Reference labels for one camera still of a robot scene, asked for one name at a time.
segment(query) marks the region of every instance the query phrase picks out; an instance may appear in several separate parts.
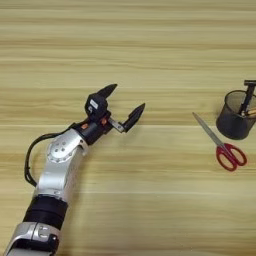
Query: pen holder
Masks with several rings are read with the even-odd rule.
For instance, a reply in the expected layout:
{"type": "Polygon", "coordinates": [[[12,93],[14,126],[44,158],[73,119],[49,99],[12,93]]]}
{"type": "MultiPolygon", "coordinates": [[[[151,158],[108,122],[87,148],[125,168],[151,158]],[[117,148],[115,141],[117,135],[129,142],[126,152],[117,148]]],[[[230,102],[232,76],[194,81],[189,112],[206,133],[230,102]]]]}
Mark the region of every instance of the pen holder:
{"type": "MultiPolygon", "coordinates": [[[[247,116],[239,114],[241,104],[246,97],[245,91],[232,91],[225,97],[224,107],[216,121],[218,130],[233,140],[245,139],[256,121],[256,114],[247,116]]],[[[253,95],[250,109],[256,108],[256,96],[253,95]]]]}

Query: scissors blade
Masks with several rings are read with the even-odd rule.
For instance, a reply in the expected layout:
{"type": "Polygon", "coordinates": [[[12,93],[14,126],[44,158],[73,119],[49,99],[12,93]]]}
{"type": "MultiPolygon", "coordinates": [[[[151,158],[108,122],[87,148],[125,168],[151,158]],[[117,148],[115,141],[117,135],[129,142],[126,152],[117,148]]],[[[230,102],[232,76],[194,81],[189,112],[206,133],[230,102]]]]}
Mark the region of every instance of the scissors blade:
{"type": "Polygon", "coordinates": [[[193,112],[193,115],[197,122],[202,126],[205,132],[210,136],[210,138],[216,143],[217,146],[224,147],[223,142],[217,137],[217,135],[210,129],[210,127],[201,119],[196,113],[193,112]]]}

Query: black cable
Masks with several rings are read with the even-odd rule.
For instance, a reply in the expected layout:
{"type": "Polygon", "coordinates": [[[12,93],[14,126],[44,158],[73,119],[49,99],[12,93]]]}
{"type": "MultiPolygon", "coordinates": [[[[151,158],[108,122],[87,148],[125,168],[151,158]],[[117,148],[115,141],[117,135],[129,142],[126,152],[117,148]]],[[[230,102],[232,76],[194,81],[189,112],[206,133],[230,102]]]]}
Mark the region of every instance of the black cable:
{"type": "Polygon", "coordinates": [[[80,125],[82,124],[84,121],[80,122],[80,123],[73,123],[71,124],[66,130],[64,130],[63,132],[58,132],[58,133],[47,133],[47,134],[43,134],[41,135],[40,137],[38,137],[37,139],[35,139],[31,145],[29,146],[28,148],[28,151],[27,151],[27,154],[26,154],[26,158],[25,158],[25,165],[24,165],[24,176],[25,176],[25,180],[31,184],[32,186],[36,187],[37,185],[37,182],[35,181],[35,179],[32,177],[31,175],[31,168],[29,166],[29,160],[30,160],[30,155],[31,155],[31,152],[34,148],[34,146],[39,143],[40,141],[43,141],[43,140],[47,140],[47,139],[52,139],[52,138],[55,138],[63,133],[65,133],[67,130],[69,130],[70,128],[76,126],[76,125],[80,125]]]}

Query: wood grain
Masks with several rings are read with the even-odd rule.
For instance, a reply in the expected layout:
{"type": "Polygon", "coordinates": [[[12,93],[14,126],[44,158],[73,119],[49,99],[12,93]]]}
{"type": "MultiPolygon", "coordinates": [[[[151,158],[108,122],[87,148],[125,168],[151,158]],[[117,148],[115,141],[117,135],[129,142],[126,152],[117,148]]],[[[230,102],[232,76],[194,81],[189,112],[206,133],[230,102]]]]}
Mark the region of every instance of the wood grain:
{"type": "Polygon", "coordinates": [[[32,197],[29,144],[118,83],[114,118],[142,102],[145,113],[91,147],[58,255],[254,256],[256,131],[232,142],[248,165],[229,173],[191,112],[217,132],[225,94],[255,79],[255,12],[252,0],[0,1],[0,250],[32,197]]]}

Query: robotic arm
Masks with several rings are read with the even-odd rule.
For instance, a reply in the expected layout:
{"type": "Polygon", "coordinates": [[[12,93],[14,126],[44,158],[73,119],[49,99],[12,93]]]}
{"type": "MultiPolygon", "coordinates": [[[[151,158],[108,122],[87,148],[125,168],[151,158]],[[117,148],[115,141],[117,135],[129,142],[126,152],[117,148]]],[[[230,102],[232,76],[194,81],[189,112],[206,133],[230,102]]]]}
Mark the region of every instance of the robotic arm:
{"type": "Polygon", "coordinates": [[[35,186],[35,191],[4,256],[50,256],[57,252],[77,170],[89,146],[112,128],[120,133],[128,132],[144,111],[145,104],[142,104],[124,123],[112,119],[107,97],[116,86],[112,84],[89,95],[85,104],[87,119],[72,124],[64,132],[42,135],[31,144],[25,161],[25,179],[35,186]],[[49,138],[54,139],[47,149],[46,164],[37,184],[30,174],[30,153],[35,144],[49,138]]]}

